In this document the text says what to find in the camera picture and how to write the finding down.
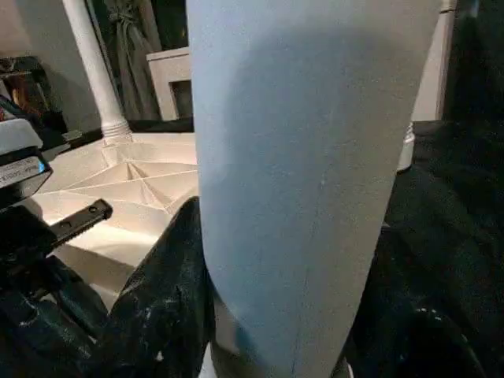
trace light blue cylinder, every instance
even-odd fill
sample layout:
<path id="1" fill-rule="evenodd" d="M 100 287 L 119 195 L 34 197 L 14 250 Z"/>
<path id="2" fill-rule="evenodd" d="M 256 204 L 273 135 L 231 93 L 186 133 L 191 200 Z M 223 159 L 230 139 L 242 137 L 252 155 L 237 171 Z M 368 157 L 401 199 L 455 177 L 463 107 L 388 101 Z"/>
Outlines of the light blue cylinder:
<path id="1" fill-rule="evenodd" d="M 205 255 L 233 319 L 217 341 L 266 376 L 338 360 L 438 8 L 188 1 Z"/>

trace white honeycomb grid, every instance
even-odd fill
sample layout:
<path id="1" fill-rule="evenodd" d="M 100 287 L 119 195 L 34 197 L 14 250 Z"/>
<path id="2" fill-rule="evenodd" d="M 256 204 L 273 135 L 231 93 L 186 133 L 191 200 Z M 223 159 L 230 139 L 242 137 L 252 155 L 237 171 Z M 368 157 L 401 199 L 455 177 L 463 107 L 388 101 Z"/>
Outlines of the white honeycomb grid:
<path id="1" fill-rule="evenodd" d="M 180 206 L 198 193 L 193 134 L 138 134 L 133 143 L 103 141 L 62 154 L 52 177 L 26 205 L 53 224 L 99 198 L 110 220 L 63 246 L 56 255 L 111 306 Z"/>

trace white pillar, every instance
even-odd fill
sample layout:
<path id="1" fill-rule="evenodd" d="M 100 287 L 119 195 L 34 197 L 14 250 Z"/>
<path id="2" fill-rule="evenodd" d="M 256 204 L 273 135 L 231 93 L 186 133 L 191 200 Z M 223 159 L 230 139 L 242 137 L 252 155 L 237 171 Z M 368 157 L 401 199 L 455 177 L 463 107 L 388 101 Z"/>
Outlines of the white pillar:
<path id="1" fill-rule="evenodd" d="M 86 3 L 84 0 L 62 1 L 102 118 L 103 137 L 108 144 L 131 141 L 131 131 L 114 93 Z"/>
<path id="2" fill-rule="evenodd" d="M 354 320 L 439 0 L 188 0 L 203 242 L 271 377 L 330 375 Z"/>

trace black cloth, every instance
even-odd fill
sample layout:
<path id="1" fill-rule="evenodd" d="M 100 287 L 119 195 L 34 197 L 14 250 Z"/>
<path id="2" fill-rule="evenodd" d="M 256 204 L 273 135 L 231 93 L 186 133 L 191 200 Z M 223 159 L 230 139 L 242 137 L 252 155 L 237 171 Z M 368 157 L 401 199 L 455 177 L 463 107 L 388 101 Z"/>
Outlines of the black cloth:
<path id="1" fill-rule="evenodd" d="M 199 201 L 187 201 L 109 315 L 89 376 L 197 378 L 213 332 Z"/>
<path id="2" fill-rule="evenodd" d="M 352 362 L 360 376 L 500 376 L 502 124 L 424 122 L 415 132 L 350 337 Z"/>

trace gray curtain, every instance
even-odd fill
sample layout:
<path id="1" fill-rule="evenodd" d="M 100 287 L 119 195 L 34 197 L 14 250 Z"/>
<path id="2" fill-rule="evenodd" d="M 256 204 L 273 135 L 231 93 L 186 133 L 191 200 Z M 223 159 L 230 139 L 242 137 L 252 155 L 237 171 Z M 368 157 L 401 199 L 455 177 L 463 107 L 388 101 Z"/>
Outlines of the gray curtain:
<path id="1" fill-rule="evenodd" d="M 105 0 L 115 25 L 120 93 L 129 120 L 159 120 L 159 108 L 146 55 L 152 53 L 140 27 L 134 0 Z"/>

